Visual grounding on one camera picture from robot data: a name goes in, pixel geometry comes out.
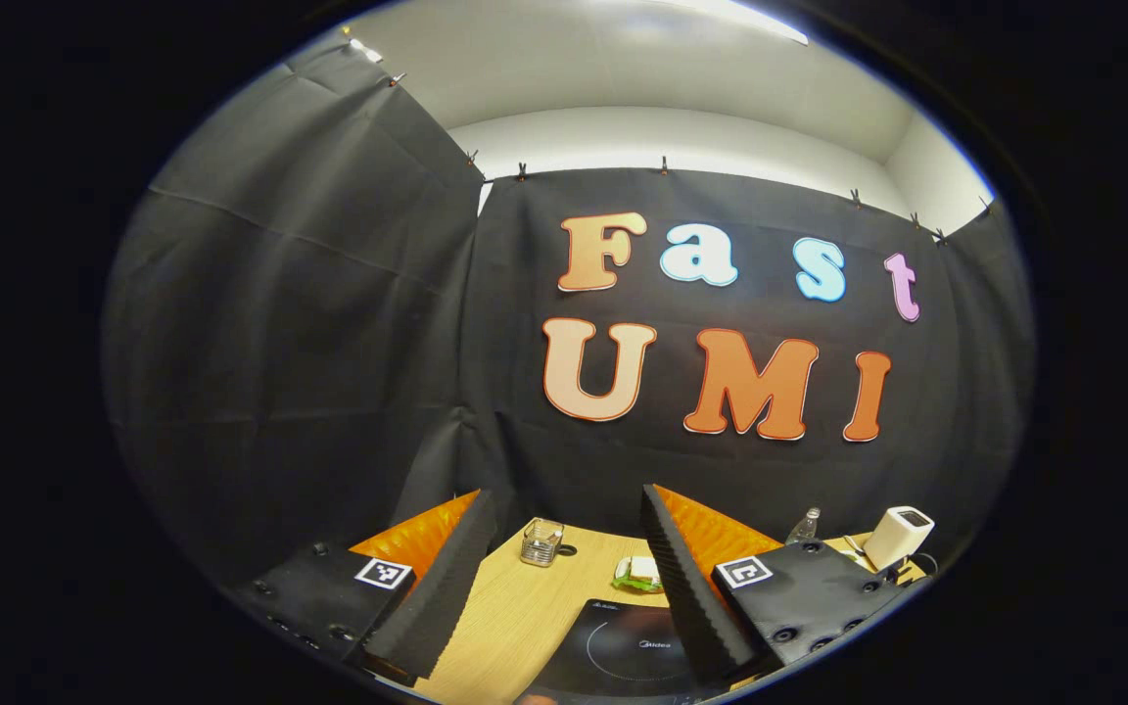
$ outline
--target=blue letter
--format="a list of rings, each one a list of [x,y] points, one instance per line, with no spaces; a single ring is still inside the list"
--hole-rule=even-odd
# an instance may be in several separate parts
[[[730,285],[739,277],[739,270],[730,264],[730,236],[721,228],[703,223],[686,223],[668,231],[672,246],[659,258],[659,268],[678,281],[702,279],[712,285]],[[699,238],[698,245],[681,245],[689,238]]]
[[[797,266],[803,268],[795,276],[795,284],[800,285],[803,296],[820,300],[843,298],[847,280],[843,276],[843,252],[837,245],[814,237],[803,237],[796,241],[792,253],[795,254]]]

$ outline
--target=wooden table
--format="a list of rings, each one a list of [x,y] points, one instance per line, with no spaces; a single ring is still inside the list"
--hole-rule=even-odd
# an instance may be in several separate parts
[[[587,599],[668,607],[664,593],[613,588],[620,558],[652,554],[645,539],[569,526],[564,541],[576,547],[576,556],[556,556],[550,567],[538,567],[520,562],[521,532],[482,561],[469,601],[433,677],[417,679],[413,690],[447,705],[509,704],[545,668]],[[851,538],[864,547],[869,535]],[[825,544],[851,549],[841,538]],[[873,571],[867,561],[860,565]],[[923,574],[913,567],[900,582]]]

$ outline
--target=white wall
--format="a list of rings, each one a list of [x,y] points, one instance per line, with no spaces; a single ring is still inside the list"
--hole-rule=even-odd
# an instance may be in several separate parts
[[[716,113],[669,107],[570,107],[511,115],[449,130],[466,152],[479,149],[486,178],[610,167],[668,168],[747,175],[851,197],[909,217],[885,168],[866,157],[793,130]]]
[[[920,113],[891,152],[887,171],[924,227],[952,235],[994,200],[990,188],[952,140]]]

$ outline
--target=white box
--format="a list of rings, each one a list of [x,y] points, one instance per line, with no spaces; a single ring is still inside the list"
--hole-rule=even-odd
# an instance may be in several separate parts
[[[934,519],[926,517],[918,509],[891,508],[881,518],[876,530],[864,543],[864,556],[867,556],[879,571],[889,567],[891,563],[911,556],[922,547],[922,541],[931,535]]]

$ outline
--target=glass cup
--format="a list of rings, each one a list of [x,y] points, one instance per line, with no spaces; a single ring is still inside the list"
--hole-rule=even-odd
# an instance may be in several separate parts
[[[534,566],[550,566],[563,540],[564,525],[536,518],[525,527],[525,539],[520,541],[520,559]]]

